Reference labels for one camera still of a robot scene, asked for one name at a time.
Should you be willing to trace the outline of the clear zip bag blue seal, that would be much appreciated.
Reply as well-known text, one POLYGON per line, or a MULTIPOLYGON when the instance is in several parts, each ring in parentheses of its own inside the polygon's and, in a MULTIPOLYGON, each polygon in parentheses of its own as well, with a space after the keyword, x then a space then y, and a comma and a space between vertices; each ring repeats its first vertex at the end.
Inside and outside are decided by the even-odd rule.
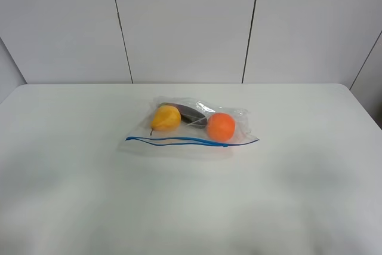
POLYGON ((235 148, 252 145, 259 141, 249 127, 249 112, 244 108, 227 107, 212 104, 201 99, 187 97, 157 97, 150 105, 150 110, 126 138, 120 143, 123 151, 142 156, 165 157, 171 155, 191 155, 206 157, 214 148, 235 148), (207 128, 197 129, 181 121, 178 129, 169 132, 154 131, 150 135, 153 117, 161 103, 176 103, 196 109, 203 113, 207 120, 215 113, 226 113, 236 122, 235 133, 228 142, 211 140, 207 128))

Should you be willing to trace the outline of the dark purple eggplant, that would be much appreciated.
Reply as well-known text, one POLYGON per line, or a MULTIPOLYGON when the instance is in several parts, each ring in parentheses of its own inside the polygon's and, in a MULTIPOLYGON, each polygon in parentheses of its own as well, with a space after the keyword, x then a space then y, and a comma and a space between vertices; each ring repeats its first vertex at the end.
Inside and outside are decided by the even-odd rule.
POLYGON ((208 120, 206 116, 196 109, 193 109, 185 105, 180 105, 176 103, 166 103, 166 102, 161 103, 159 107, 161 106, 172 106, 177 108, 181 115, 181 120, 187 126, 197 128, 197 129, 204 129, 207 127, 208 120))

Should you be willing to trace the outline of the yellow pear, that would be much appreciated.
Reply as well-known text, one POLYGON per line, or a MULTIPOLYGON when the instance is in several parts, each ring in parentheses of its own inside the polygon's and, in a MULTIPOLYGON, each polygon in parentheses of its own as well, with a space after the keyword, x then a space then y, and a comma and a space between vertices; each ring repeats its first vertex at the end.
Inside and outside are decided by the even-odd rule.
POLYGON ((178 129, 181 124, 181 113, 180 111, 170 105, 162 105, 157 108, 155 116, 150 124, 151 132, 169 132, 178 129))

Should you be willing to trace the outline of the orange fruit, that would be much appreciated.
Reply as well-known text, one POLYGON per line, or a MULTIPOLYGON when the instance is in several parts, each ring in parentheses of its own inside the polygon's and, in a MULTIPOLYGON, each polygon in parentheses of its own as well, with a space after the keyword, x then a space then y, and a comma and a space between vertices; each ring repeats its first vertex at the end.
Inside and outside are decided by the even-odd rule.
POLYGON ((208 137, 217 142, 228 142, 235 133, 236 122, 232 116, 226 113, 211 115, 207 123, 208 137))

